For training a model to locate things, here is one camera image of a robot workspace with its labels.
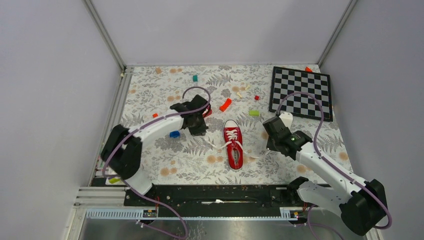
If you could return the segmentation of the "blue plastic toy piece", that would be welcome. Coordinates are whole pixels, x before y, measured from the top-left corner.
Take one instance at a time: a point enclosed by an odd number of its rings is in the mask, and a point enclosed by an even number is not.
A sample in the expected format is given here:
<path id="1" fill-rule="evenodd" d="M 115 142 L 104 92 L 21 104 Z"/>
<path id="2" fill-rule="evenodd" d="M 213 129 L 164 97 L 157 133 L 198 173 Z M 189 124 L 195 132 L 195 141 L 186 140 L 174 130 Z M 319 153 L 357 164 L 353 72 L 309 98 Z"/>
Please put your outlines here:
<path id="1" fill-rule="evenodd" d="M 170 138 L 179 138 L 180 136 L 181 136 L 181 133 L 178 130 L 175 130 L 169 133 Z"/>

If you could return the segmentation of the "red canvas sneaker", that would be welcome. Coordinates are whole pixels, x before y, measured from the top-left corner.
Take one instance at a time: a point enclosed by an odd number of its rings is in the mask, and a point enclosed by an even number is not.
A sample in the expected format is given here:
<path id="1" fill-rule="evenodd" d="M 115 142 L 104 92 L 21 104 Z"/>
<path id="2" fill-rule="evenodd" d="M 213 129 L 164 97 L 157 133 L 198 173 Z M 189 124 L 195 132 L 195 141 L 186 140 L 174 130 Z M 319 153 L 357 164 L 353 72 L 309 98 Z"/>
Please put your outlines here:
<path id="1" fill-rule="evenodd" d="M 239 170 L 244 163 L 243 136 L 240 126 L 230 119 L 223 124 L 222 135 L 224 148 L 228 157 L 228 165 L 233 170 Z"/>

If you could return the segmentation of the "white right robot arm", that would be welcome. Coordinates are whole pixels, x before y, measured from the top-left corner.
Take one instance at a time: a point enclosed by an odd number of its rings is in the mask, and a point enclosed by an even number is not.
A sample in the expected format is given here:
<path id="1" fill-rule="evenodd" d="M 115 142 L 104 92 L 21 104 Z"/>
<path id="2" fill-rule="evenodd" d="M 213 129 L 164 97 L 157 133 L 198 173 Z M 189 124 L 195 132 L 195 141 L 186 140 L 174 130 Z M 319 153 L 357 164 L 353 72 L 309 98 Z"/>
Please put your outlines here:
<path id="1" fill-rule="evenodd" d="M 291 182 L 287 201 L 293 206 L 303 202 L 317 205 L 341 218 L 353 233 L 364 236 L 383 218 L 388 218 L 384 186 L 376 179 L 367 181 L 344 169 L 324 153 L 304 132 L 291 132 L 279 116 L 265 122 L 267 148 L 309 167 L 329 186 L 322 187 L 306 178 Z"/>

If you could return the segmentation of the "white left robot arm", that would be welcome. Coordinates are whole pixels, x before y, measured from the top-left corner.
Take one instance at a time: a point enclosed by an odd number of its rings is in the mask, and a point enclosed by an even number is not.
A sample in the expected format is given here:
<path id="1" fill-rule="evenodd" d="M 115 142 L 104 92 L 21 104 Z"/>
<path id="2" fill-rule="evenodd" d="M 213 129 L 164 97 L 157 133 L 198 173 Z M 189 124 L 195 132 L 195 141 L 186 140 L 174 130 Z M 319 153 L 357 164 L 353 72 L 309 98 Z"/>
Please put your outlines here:
<path id="1" fill-rule="evenodd" d="M 100 153 L 100 159 L 109 166 L 136 193 L 144 206 L 155 200 L 153 183 L 142 170 L 143 147 L 154 143 L 173 131 L 188 129 L 192 136 L 203 136 L 208 129 L 203 113 L 210 100 L 195 95 L 191 101 L 170 106 L 165 115 L 131 128 L 121 124 L 111 130 Z"/>

